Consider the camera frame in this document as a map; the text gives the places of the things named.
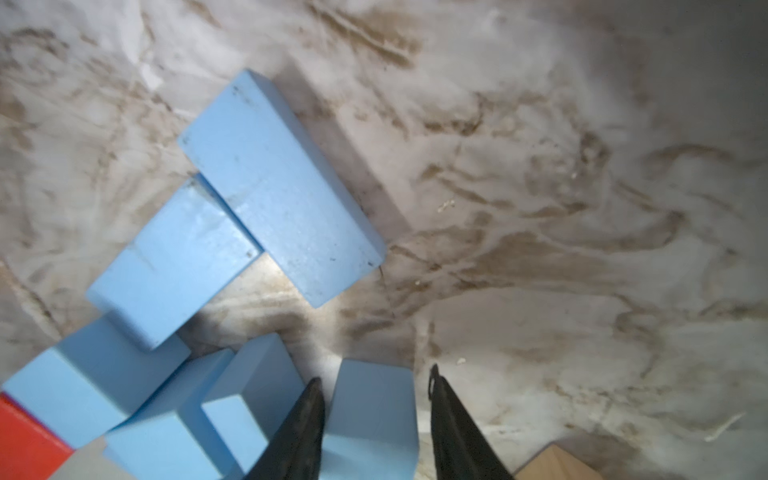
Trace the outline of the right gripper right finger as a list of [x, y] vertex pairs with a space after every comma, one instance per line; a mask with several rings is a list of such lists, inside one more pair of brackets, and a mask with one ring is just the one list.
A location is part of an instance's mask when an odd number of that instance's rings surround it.
[[434, 462], [439, 480], [514, 479], [447, 379], [440, 374], [437, 364], [430, 369], [428, 398], [431, 402]]

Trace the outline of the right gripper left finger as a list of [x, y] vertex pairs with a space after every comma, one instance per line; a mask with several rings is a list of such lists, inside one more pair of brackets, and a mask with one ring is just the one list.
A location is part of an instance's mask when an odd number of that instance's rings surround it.
[[244, 478], [318, 480], [325, 420], [322, 381], [314, 377]]

